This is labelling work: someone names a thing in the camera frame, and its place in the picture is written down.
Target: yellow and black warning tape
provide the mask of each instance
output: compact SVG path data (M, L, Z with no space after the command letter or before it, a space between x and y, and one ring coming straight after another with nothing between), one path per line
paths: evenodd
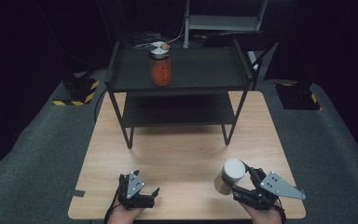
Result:
M53 104L55 105L87 105L90 103L92 98L94 97L94 93L97 90L100 81L95 81L91 87L89 88L89 94L87 95L84 101L79 100L53 100Z
M281 85L283 85L283 86L293 86L293 84L288 84L288 83L282 83ZM313 101L314 104L318 104L318 99L316 99L315 94L312 93L310 98L312 98L312 101Z

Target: gray carpet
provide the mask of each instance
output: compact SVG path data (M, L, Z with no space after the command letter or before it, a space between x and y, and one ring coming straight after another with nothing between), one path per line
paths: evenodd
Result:
M103 81L104 70L92 76ZM349 130L320 87L311 90L323 110L284 110L275 82L259 82L258 90L265 95L295 180L308 195L306 217L287 223L358 223L358 146ZM55 106L50 99L22 132L0 162L0 223L89 223L67 216L67 195L76 186L103 89L100 83L89 105Z

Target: black metal shelf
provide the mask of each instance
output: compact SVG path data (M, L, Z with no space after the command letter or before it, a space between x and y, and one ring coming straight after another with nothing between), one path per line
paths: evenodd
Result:
M149 75L147 51L119 50L116 43L105 85L128 148L132 148L135 127L179 125L221 125L228 145L255 72L237 40L234 46L171 49L171 83L157 87ZM228 91L242 91L235 112ZM116 92L127 93L123 116ZM231 124L229 134L225 124Z
M123 124L130 127L232 124L227 91L175 94L127 93Z

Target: white cylinder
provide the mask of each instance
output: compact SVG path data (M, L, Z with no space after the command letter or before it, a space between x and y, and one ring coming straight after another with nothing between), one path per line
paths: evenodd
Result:
M237 184L245 173L246 168L242 161L235 158L228 159L220 173L214 179L214 188L221 194L228 195L231 193L231 188L223 181L222 174L226 174L234 181L234 184Z

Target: table surface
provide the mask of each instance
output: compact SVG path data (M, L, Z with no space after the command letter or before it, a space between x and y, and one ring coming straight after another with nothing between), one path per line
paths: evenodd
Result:
M116 93L121 107L125 93ZM241 92L231 92L233 108ZM293 186L282 145L261 92L249 91L231 143L226 146L221 127L179 126L135 129L133 148L127 149L108 94L89 143L68 215L73 219L102 219L113 200L120 174L140 170L145 182L141 194L160 188L154 208L138 219L244 219L250 218L232 195L218 193L213 181L224 162L237 158L268 174L277 172ZM249 175L239 186L254 189ZM288 218L303 218L302 201L281 198Z

